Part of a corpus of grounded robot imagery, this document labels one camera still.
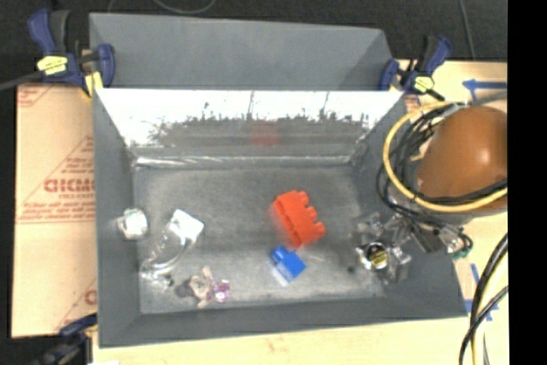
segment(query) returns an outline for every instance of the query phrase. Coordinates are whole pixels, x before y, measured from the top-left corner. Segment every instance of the clamp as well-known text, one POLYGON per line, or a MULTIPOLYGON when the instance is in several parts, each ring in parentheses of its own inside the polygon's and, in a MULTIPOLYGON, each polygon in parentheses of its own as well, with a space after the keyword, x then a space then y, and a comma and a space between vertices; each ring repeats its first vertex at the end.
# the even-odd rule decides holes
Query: clamp
POLYGON ((91 357, 91 338, 87 331, 96 325, 96 313, 71 322, 59 331, 62 341, 58 345, 27 365, 67 365, 80 353, 84 354, 85 363, 88 363, 91 357))
POLYGON ((379 89, 386 91, 393 85, 408 94, 428 94, 439 101, 444 101, 444 97, 433 90, 435 82, 432 76, 451 51, 452 46, 446 38, 426 37, 426 47, 421 56, 416 62, 411 61, 406 70, 402 70, 396 60, 388 60, 380 75, 379 89))
POLYGON ((69 15, 67 10, 51 12, 41 9, 28 19, 28 31, 43 56, 38 61, 38 70, 42 82, 77 85, 91 95, 94 86, 108 86, 114 78, 114 48, 110 44, 100 44, 85 56, 67 51, 65 39, 69 15), (98 62, 98 71, 84 72, 80 67, 87 62, 98 62))

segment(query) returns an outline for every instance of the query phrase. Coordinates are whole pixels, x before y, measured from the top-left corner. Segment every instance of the yellow cable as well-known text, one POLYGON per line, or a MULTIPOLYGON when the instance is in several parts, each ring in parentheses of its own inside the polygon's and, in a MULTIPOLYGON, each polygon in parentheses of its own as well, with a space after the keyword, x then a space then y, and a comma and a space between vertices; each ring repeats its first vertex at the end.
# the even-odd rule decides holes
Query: yellow cable
POLYGON ((492 193, 491 195, 487 197, 483 197, 481 199, 478 199, 477 201, 473 201, 471 203, 466 203, 463 205, 443 205, 443 204, 435 204, 435 203, 429 203, 428 201, 417 197, 415 193, 407 189, 403 183, 399 180, 399 178, 395 175, 395 172, 393 171, 393 168, 391 167, 391 161, 390 161, 390 148, 391 148, 391 141, 395 137, 395 134, 397 134, 397 131, 410 119, 418 115, 419 113, 426 112, 432 109, 438 109, 442 107, 446 107, 448 105, 451 105, 450 102, 438 102, 438 103, 429 103, 428 105, 424 105, 422 107, 419 107, 418 109, 407 113, 401 119, 399 119, 395 125, 391 128, 391 130, 387 133, 387 136, 385 137, 384 142, 384 150, 382 154, 382 159, 384 162, 385 171, 387 173, 387 176, 393 183, 393 185, 407 198, 411 199, 413 202, 419 204, 422 207, 425 207, 426 209, 435 210, 441 213, 461 213, 466 212, 470 210, 480 209, 481 207, 486 206, 489 203, 492 203, 496 201, 497 199, 504 197, 507 194, 507 188, 501 189, 495 193, 492 193))
MULTIPOLYGON (((480 311, 485 307, 485 304, 488 303, 491 299, 491 293, 492 290, 494 290, 495 293, 495 287, 497 287, 497 283, 499 282, 500 277, 505 272, 505 269, 501 269, 500 266, 503 265, 505 268, 507 267, 507 263, 502 263, 503 259, 507 256, 507 252, 503 254, 502 258, 497 263, 496 267, 491 272, 491 277, 488 280, 488 282, 485 284, 485 289, 482 292, 482 298, 479 301, 479 305, 477 306, 477 314, 480 313, 480 311)), ((483 365, 485 360, 485 352, 484 352, 484 344, 482 342, 482 336, 485 329, 483 328, 483 325, 480 324, 477 327, 477 330, 474 333, 474 336, 471 338, 471 350, 473 352, 473 365, 483 365)))

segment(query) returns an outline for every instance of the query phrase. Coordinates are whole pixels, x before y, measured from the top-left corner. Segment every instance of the small toy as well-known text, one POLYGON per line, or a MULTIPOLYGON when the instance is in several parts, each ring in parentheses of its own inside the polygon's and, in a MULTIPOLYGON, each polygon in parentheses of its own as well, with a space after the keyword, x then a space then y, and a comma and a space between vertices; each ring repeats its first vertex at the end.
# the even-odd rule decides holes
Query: small toy
POLYGON ((284 246, 278 246, 270 255, 275 268, 288 282, 293 281, 306 268, 306 264, 294 251, 288 251, 284 246))
POLYGON ((300 248, 325 236, 325 225, 315 221, 317 212, 309 205, 305 191, 288 191, 279 195, 272 204, 270 215, 281 226, 280 231, 293 248, 300 248))
POLYGON ((226 303, 230 297, 230 282, 215 280, 208 266, 202 268, 201 275, 192 275, 189 280, 179 285, 175 293, 179 297, 192 296, 199 300, 198 309, 203 309, 209 303, 226 303))

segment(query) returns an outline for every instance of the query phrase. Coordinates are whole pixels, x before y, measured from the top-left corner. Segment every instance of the blue clamp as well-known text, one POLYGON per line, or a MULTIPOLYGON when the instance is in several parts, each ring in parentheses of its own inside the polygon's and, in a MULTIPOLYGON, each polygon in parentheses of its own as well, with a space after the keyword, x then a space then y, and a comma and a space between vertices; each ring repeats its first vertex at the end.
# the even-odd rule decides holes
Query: blue clamp
POLYGON ((69 15, 70 11, 66 10, 51 12, 49 9, 41 9, 27 21, 31 38, 42 51, 42 61, 48 64, 48 56, 53 60, 47 68, 38 67, 42 81, 77 85, 89 93, 85 81, 88 73, 80 66, 85 62, 98 62, 101 81, 104 86, 109 86, 115 73, 114 48, 110 44, 100 44, 86 56, 67 51, 65 33, 69 15))
POLYGON ((380 75, 379 89, 387 91, 393 85, 405 93, 429 94, 438 100, 444 100, 432 89, 435 84, 432 76, 437 67, 450 56, 451 51, 452 46, 446 38, 428 36, 423 53, 415 63, 410 62, 406 70, 403 71, 396 60, 388 60, 380 75))
POLYGON ((288 251, 284 246, 278 246, 270 255, 275 268, 285 278, 291 282, 306 268, 306 264, 297 255, 295 251, 288 251))

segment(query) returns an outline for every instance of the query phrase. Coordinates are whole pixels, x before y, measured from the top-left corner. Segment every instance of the white object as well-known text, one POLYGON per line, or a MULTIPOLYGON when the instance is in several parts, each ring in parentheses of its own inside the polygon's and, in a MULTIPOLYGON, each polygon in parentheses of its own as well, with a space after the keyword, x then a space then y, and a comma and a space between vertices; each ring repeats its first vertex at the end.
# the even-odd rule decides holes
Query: white object
POLYGON ((178 228, 180 240, 184 243, 185 240, 190 240, 192 243, 197 241, 197 238, 203 230, 203 223, 196 218, 188 215, 185 211, 175 210, 171 223, 178 228))

